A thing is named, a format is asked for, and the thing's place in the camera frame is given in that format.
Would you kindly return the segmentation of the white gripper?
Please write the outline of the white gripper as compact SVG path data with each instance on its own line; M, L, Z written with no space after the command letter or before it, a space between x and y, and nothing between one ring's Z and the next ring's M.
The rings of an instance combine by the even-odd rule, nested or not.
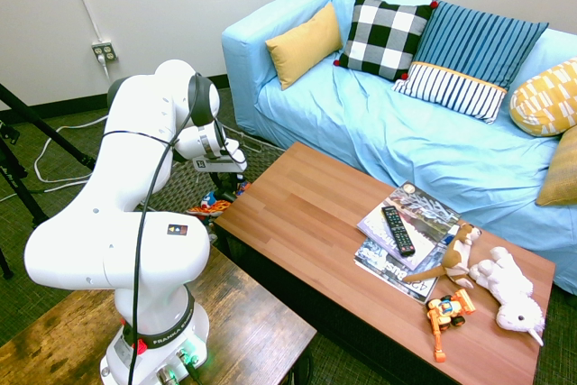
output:
M211 172L210 178L217 190L222 190L224 183L217 173L228 173L225 181L229 187L238 184L237 173L243 173L247 169L246 157L240 148L240 143L234 139L227 139L221 155L214 158L199 156L192 160L192 164L198 171Z

